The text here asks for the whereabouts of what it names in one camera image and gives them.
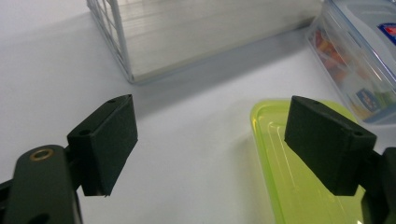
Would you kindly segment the clear lidded plastic storage box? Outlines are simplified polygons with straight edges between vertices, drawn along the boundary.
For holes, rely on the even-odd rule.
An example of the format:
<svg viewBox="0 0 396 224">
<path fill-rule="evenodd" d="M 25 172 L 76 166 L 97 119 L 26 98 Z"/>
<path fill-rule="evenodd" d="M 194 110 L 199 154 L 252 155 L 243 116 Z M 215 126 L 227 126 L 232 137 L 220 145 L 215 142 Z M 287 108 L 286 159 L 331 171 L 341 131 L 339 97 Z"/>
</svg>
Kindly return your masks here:
<svg viewBox="0 0 396 224">
<path fill-rule="evenodd" d="M 396 124 L 396 0 L 324 0 L 306 39 L 358 121 Z"/>
</svg>

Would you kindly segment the green translucent plastic container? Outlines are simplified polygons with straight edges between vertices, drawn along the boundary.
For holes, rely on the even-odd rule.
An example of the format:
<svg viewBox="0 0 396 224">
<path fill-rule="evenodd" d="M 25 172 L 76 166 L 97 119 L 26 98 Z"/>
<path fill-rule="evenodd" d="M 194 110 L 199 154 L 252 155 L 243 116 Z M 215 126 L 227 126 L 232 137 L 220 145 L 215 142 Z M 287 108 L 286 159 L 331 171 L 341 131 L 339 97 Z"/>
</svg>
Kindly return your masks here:
<svg viewBox="0 0 396 224">
<path fill-rule="evenodd" d="M 363 224 L 363 188 L 330 193 L 284 141 L 290 101 L 255 104 L 250 122 L 275 224 Z"/>
</svg>

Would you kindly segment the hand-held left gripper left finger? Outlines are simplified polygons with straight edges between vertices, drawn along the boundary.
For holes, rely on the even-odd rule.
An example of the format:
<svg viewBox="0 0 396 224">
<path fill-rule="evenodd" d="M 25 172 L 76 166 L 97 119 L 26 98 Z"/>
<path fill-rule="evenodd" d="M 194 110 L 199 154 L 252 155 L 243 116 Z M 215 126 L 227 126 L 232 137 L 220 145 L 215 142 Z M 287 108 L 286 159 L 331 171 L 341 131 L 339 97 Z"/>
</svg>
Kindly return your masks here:
<svg viewBox="0 0 396 224">
<path fill-rule="evenodd" d="M 131 94 L 106 101 L 68 135 L 85 196 L 108 196 L 137 143 Z"/>
</svg>

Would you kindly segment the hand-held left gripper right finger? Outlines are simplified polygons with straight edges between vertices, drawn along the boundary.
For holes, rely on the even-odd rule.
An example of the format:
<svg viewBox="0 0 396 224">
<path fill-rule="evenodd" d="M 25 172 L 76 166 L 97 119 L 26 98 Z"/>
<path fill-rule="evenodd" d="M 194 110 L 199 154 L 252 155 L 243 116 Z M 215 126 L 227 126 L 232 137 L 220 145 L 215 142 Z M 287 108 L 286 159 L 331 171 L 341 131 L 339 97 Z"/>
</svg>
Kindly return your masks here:
<svg viewBox="0 0 396 224">
<path fill-rule="evenodd" d="M 377 194 L 376 136 L 325 104 L 293 96 L 285 142 L 332 194 Z"/>
</svg>

